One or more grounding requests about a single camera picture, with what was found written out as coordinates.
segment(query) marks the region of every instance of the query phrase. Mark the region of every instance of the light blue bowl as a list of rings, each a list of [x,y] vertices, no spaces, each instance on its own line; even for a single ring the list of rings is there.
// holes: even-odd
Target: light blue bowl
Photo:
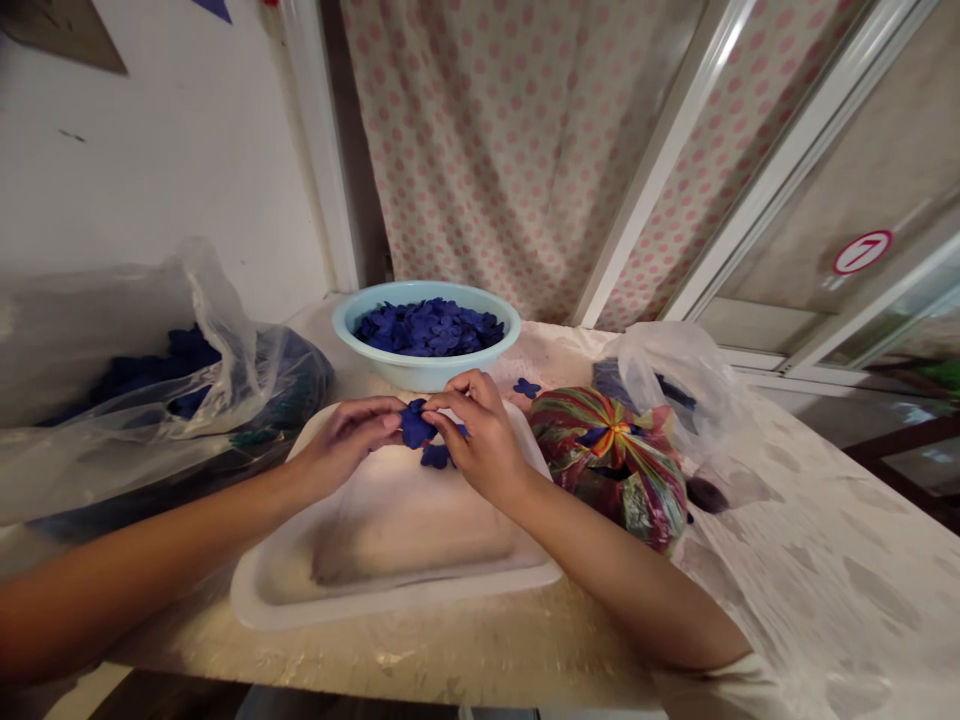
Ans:
[[[404,305],[442,297],[460,307],[489,312],[503,323],[503,340],[485,350],[444,358],[420,358],[377,350],[353,336],[360,319],[384,302]],[[440,392],[455,375],[480,368],[489,370],[500,354],[520,337],[520,315],[513,306],[486,290],[455,283],[414,280],[374,285],[347,297],[333,313],[333,329],[358,355],[369,358],[384,380],[404,390]]]

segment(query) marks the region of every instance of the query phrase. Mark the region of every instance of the white plastic tray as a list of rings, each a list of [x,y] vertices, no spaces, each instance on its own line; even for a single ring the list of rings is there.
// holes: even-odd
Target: white plastic tray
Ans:
[[[523,413],[506,407],[524,457],[550,482]],[[310,419],[290,457],[335,409]],[[546,552],[457,470],[422,467],[420,457],[395,446],[371,453],[340,490],[248,551],[230,587],[240,621],[281,630],[560,579]]]

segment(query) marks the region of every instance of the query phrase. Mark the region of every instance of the table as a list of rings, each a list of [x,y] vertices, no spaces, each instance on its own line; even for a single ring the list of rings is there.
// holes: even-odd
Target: table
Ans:
[[[337,370],[334,400],[396,389],[333,334],[333,303],[289,323]],[[492,374],[589,384],[619,336],[525,322]],[[744,389],[759,428],[713,471],[739,507],[693,510],[677,564],[740,623],[799,717],[955,717],[960,705],[960,539],[770,401]],[[401,393],[411,399],[411,393]],[[284,632],[241,626],[233,568],[112,649],[138,668],[352,695],[490,706],[650,708],[649,677],[603,611],[551,587]]]

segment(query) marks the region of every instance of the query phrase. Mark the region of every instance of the left hand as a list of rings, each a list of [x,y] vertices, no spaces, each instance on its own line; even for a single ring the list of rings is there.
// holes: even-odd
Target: left hand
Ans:
[[[399,398],[381,395],[344,400],[291,463],[310,484],[316,499],[333,494],[371,452],[384,445],[402,445]]]

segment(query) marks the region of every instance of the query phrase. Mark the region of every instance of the sticker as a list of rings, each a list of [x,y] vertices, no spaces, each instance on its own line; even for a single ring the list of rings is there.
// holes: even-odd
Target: sticker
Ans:
[[[837,275],[849,275],[873,265],[893,243],[893,234],[887,230],[874,230],[861,235],[847,245],[833,261]]]

